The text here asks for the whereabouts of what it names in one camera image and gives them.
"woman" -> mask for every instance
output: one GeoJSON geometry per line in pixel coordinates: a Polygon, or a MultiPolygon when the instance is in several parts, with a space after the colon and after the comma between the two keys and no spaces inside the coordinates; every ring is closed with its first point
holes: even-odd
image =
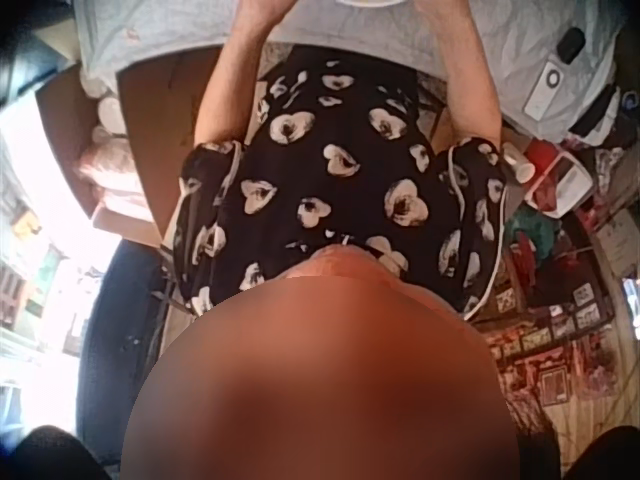
{"type": "Polygon", "coordinates": [[[536,402],[507,408],[461,321],[493,281],[504,200],[501,114],[467,0],[414,2],[459,138],[439,155],[415,126],[414,71],[312,48],[272,75],[242,144],[260,52],[295,3],[240,0],[202,100],[174,256],[184,298],[215,321],[154,368],[123,465],[138,478],[557,477],[550,422],[536,402]]]}

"white plate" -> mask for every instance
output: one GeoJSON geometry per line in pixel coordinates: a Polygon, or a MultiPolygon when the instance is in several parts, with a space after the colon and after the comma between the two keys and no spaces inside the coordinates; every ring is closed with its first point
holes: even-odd
{"type": "Polygon", "coordinates": [[[362,8],[390,7],[406,1],[407,0],[336,0],[336,2],[343,3],[344,5],[362,8]]]}

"white fabric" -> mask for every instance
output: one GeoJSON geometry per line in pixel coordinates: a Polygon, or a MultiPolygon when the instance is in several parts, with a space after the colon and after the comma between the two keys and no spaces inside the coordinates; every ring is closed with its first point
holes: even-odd
{"type": "MultiPolygon", "coordinates": [[[[530,134],[560,141],[602,89],[613,62],[620,12],[607,0],[471,0],[504,114],[530,134]],[[569,66],[541,121],[523,107],[545,62],[570,27],[585,48],[569,66]]],[[[115,74],[141,60],[224,43],[236,0],[76,0],[82,58],[91,76],[115,89],[115,74]]],[[[410,2],[364,9],[335,0],[300,0],[273,41],[342,48],[444,78],[437,46],[410,2]]]]}

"floral print fabric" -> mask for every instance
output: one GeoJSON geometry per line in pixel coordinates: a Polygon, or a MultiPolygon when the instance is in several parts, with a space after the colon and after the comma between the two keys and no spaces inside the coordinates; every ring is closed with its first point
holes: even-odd
{"type": "Polygon", "coordinates": [[[435,155],[403,67],[294,50],[276,74],[249,147],[205,144],[185,162],[174,260],[192,310],[352,244],[469,318],[501,249],[496,148],[473,138],[435,155]]]}

